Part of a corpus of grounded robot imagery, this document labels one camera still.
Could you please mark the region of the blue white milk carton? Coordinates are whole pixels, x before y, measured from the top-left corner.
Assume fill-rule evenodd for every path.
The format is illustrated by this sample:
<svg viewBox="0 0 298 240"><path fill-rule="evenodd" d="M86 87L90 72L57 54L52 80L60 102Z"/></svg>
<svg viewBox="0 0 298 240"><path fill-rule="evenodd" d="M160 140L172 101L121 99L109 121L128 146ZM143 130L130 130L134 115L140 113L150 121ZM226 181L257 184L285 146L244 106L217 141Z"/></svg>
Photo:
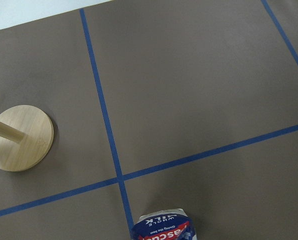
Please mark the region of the blue white milk carton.
<svg viewBox="0 0 298 240"><path fill-rule="evenodd" d="M131 229L132 240L197 240L192 220L181 208L143 215Z"/></svg>

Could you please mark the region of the wooden mug tree stand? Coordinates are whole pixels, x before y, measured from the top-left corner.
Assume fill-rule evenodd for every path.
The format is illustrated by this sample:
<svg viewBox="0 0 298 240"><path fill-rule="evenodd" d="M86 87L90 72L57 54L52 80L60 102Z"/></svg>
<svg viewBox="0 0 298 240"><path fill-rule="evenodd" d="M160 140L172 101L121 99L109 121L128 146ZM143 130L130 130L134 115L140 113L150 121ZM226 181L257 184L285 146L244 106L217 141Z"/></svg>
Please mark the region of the wooden mug tree stand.
<svg viewBox="0 0 298 240"><path fill-rule="evenodd" d="M50 117L32 105L13 106L0 114L0 170L21 172L37 165L54 141Z"/></svg>

